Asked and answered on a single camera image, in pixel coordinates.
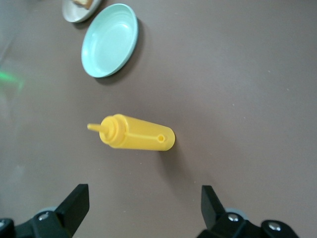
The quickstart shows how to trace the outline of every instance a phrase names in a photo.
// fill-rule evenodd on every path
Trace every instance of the bottle spout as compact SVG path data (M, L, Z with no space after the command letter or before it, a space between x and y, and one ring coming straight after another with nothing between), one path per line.
M100 132L100 133L103 133L103 134L108 134L108 132L109 132L109 128L108 127L100 125L100 124L88 124L87 128L89 130L93 130L93 131Z

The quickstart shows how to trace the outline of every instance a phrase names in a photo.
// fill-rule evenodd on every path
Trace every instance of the light green plate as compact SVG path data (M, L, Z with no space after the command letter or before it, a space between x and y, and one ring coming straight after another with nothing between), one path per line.
M81 61L92 77L110 76L131 57L138 39L138 20L129 6L113 4L102 10L85 35Z

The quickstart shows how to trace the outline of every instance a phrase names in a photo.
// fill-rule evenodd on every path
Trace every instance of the plate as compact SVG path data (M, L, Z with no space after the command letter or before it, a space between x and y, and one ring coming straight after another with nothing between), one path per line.
M138 20L131 7L113 4L89 26L81 51L85 71L92 77L110 76L131 57L138 39Z
M85 9L72 0L63 0L62 12L66 21L77 23L87 20L98 8L102 0L93 0L89 9Z

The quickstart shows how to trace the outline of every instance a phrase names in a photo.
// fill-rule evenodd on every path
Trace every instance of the small white plate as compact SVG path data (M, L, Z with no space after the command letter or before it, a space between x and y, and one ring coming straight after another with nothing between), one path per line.
M89 9L85 9L72 0L63 0L62 12L66 21L77 23L87 20L98 8L102 0L93 0Z

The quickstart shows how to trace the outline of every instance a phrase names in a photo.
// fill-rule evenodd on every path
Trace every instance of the bread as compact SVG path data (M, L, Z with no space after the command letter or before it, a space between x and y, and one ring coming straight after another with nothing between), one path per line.
M94 0L73 0L77 5L83 6L85 9L89 9Z

